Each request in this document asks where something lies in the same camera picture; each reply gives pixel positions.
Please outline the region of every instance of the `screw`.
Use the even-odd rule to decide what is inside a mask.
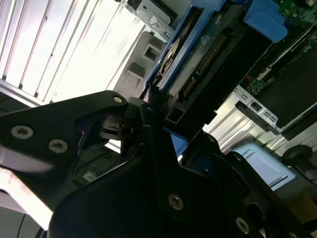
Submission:
[[[157,22],[158,22],[158,19],[157,19],[156,16],[151,16],[151,17],[150,17],[149,23],[150,23],[151,25],[155,25],[155,24],[157,24]]]
[[[49,142],[49,149],[56,154],[65,153],[68,149],[68,144],[60,139],[54,139]]]
[[[118,103],[122,103],[122,102],[123,102],[123,100],[122,100],[121,98],[117,97],[117,96],[114,96],[113,99],[114,99],[116,102],[118,102]]]
[[[11,129],[11,134],[18,139],[28,139],[34,134],[33,130],[25,125],[17,125]]]
[[[172,208],[174,208],[175,210],[180,211],[184,207],[183,200],[180,198],[180,196],[176,194],[171,194],[168,197],[168,201],[169,201],[169,204],[172,206]]]
[[[250,233],[250,227],[248,223],[242,219],[241,217],[237,217],[236,219],[236,224],[238,228],[244,233],[244,234],[249,234]]]
[[[296,236],[294,233],[292,233],[292,232],[289,233],[289,236],[290,236],[291,238],[297,238],[297,236]]]
[[[216,22],[215,22],[215,24],[217,25],[217,24],[219,24],[220,23],[220,21],[221,21],[221,19],[222,19],[222,16],[221,15],[219,15],[218,16],[218,18],[217,18],[217,20],[216,20]]]

